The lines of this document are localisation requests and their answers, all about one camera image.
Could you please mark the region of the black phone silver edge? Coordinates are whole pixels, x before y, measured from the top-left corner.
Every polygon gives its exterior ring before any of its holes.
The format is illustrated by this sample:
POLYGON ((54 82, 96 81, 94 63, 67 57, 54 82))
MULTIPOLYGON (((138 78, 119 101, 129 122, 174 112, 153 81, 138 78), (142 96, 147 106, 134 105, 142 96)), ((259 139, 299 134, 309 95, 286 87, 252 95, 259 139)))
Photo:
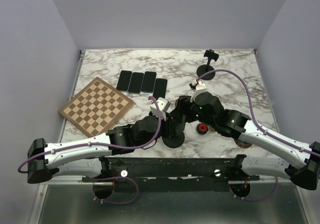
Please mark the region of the black phone silver edge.
POLYGON ((168 80, 164 78, 157 78, 155 80, 154 90, 152 96, 157 100, 158 98, 165 98, 167 91, 168 80))

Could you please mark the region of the black round-base clamp stand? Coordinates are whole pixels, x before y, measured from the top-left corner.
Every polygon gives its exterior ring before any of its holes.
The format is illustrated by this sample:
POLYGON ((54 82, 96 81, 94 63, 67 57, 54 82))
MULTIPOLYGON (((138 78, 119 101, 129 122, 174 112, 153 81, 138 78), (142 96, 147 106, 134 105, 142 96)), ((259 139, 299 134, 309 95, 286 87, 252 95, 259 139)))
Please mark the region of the black round-base clamp stand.
POLYGON ((203 56, 205 58, 207 58, 207 64, 203 64, 203 65, 200 65, 197 70, 196 70, 196 74, 198 77, 210 72, 210 71, 213 71, 214 68, 211 66, 211 61, 213 60, 214 62, 216 62, 218 59, 219 59, 219 54, 216 53, 214 50, 212 49, 207 49, 203 56))

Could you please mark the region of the dark phone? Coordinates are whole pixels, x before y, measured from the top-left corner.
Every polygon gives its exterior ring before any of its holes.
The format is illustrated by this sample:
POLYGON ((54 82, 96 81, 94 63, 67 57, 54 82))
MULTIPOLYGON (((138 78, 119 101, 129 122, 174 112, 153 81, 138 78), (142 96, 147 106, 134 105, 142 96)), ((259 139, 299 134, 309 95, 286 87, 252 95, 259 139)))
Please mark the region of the dark phone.
POLYGON ((157 73, 154 71, 146 71, 143 76, 141 89, 143 93, 152 93, 156 82, 157 73))

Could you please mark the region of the black phone teal edge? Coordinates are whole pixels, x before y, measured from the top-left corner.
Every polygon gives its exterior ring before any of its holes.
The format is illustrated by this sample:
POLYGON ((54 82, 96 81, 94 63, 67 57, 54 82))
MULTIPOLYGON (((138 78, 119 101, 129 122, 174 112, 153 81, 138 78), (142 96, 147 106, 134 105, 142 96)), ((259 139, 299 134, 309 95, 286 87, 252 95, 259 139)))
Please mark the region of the black phone teal edge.
POLYGON ((144 78, 144 73, 133 72, 130 79, 130 84, 128 87, 128 93, 139 94, 141 92, 143 78, 144 78))

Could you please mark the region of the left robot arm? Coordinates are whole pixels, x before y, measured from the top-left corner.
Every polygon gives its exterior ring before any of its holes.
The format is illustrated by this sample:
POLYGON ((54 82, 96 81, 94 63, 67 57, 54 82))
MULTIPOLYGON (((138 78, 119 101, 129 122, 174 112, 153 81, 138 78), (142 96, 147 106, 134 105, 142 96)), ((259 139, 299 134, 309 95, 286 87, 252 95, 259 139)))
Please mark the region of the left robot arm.
POLYGON ((167 113, 158 117, 150 113, 134 124, 115 127, 107 132, 83 140, 65 143, 48 143, 35 139, 27 152, 27 183, 40 184, 56 176, 83 175, 104 182, 110 178, 111 169, 99 164, 96 167, 72 170, 73 162, 85 159, 132 153, 155 142, 158 138, 170 148, 184 143, 185 116, 167 113))

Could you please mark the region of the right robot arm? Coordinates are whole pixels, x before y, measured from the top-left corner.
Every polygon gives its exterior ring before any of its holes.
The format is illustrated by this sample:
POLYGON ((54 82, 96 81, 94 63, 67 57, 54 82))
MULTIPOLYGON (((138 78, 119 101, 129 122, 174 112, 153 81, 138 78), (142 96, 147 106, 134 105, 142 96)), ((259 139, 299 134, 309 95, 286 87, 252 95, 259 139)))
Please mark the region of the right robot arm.
POLYGON ((319 142, 299 142, 269 130, 240 111, 225 109, 219 98, 207 91, 195 99, 180 96, 175 102, 175 110, 187 123, 199 121, 223 137, 256 145, 277 156, 277 159, 262 161, 245 157, 242 162, 230 167, 230 175, 234 179, 241 180, 247 175, 274 176, 288 179, 306 190, 317 189, 320 177, 319 142))

